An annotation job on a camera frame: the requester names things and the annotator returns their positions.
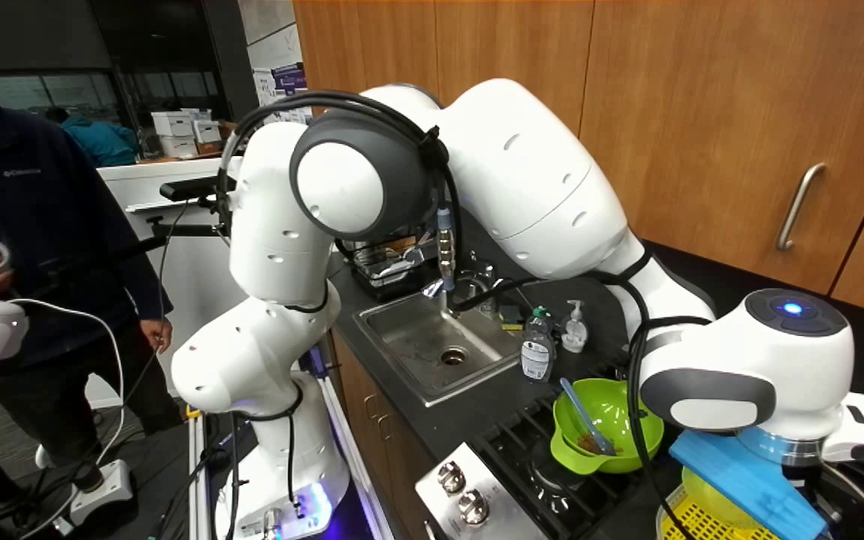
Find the stove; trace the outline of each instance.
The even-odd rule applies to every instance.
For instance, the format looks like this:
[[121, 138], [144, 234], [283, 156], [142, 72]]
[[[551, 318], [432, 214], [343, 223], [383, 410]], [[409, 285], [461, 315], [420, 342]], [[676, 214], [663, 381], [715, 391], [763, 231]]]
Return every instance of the stove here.
[[635, 481], [629, 475], [577, 476], [551, 459], [549, 439], [551, 401], [539, 401], [434, 464], [416, 484], [434, 531], [476, 540], [589, 536]]

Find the dark jacket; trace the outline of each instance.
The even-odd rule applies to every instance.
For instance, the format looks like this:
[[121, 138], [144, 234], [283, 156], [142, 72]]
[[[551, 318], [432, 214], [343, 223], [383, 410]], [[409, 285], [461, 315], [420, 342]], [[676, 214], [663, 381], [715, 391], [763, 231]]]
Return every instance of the dark jacket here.
[[[107, 259], [136, 245], [122, 211], [76, 140], [29, 114], [0, 107], [0, 240], [13, 249], [13, 295], [100, 315], [113, 331], [163, 318], [171, 303], [148, 254]], [[55, 279], [49, 263], [103, 261]], [[38, 363], [106, 340], [97, 320], [25, 305], [29, 333], [22, 358]]]

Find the person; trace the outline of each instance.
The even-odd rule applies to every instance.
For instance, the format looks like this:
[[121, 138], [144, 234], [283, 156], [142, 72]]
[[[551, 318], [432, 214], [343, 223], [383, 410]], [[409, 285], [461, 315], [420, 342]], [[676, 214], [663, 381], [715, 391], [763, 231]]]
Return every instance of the person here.
[[[103, 447], [84, 396], [90, 373], [127, 396], [144, 431], [181, 421], [155, 363], [171, 344], [171, 301], [144, 251], [121, 259], [137, 237], [76, 140], [41, 116], [7, 107], [0, 107], [0, 244], [8, 249], [0, 297], [38, 301], [22, 303], [29, 331], [22, 351], [0, 361], [0, 404], [44, 447], [57, 475], [97, 481]], [[44, 303], [90, 313], [113, 331], [127, 388], [103, 324]]]
[[49, 107], [97, 167], [136, 164], [137, 138], [133, 128], [106, 120], [70, 116], [66, 107]]

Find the cabinet handle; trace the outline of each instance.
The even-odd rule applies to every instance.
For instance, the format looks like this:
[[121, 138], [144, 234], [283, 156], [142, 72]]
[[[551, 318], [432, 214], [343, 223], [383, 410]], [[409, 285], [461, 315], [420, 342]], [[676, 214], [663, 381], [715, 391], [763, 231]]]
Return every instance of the cabinet handle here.
[[788, 251], [788, 249], [793, 249], [793, 227], [794, 227], [800, 200], [803, 200], [803, 194], [809, 191], [812, 179], [816, 179], [822, 172], [824, 172], [824, 163], [816, 163], [816, 164], [809, 164], [809, 172], [800, 174], [798, 189], [794, 189], [794, 197], [793, 197], [793, 207], [788, 207], [785, 223], [782, 223], [779, 244], [778, 244], [779, 251]]

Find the sink basin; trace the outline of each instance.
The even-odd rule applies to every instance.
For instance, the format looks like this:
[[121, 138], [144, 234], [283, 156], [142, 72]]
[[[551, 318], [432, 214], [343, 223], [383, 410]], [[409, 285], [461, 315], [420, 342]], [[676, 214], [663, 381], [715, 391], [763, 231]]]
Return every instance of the sink basin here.
[[363, 308], [360, 324], [427, 409], [506, 373], [523, 347], [523, 336], [504, 333], [486, 308], [445, 315], [423, 295]]

